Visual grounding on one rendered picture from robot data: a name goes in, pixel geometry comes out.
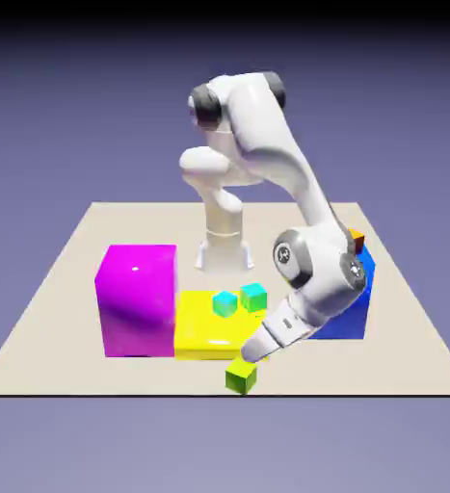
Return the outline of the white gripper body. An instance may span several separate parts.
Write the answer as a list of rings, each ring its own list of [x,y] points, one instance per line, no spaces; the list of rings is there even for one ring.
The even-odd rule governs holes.
[[[256,363],[285,347],[285,330],[278,326],[261,324],[241,348],[242,358]]]

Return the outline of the small lime green cube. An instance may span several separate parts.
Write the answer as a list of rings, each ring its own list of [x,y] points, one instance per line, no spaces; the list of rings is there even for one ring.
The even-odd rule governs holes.
[[[225,387],[240,395],[247,395],[257,380],[257,365],[235,358],[225,370]]]

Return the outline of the small teal green cube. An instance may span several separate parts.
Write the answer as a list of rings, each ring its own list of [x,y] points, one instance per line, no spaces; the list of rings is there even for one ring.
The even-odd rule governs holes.
[[[259,283],[251,283],[240,288],[240,303],[249,312],[258,312],[267,309],[268,294]]]

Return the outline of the small cyan cube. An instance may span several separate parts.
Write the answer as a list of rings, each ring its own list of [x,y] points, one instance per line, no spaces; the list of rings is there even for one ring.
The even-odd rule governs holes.
[[[237,296],[228,291],[221,291],[212,298],[213,312],[222,318],[227,318],[233,315],[237,311],[237,307]]]

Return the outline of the large yellow box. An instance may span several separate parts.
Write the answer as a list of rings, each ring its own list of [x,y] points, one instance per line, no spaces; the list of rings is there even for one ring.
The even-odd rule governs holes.
[[[237,296],[237,311],[227,318],[216,315],[212,298],[220,292],[183,291],[180,293],[174,330],[174,357],[180,360],[231,360],[260,326],[267,314],[249,313]]]

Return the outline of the large blue box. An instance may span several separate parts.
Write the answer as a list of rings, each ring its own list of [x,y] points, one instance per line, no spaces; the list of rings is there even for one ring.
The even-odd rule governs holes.
[[[362,340],[364,338],[376,264],[367,246],[357,255],[366,273],[366,286],[360,297],[342,314],[330,319],[311,339]]]

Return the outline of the large magenta box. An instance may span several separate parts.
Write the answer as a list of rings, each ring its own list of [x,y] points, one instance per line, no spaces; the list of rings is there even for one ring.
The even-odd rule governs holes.
[[[111,245],[94,279],[107,357],[172,357],[175,245]]]

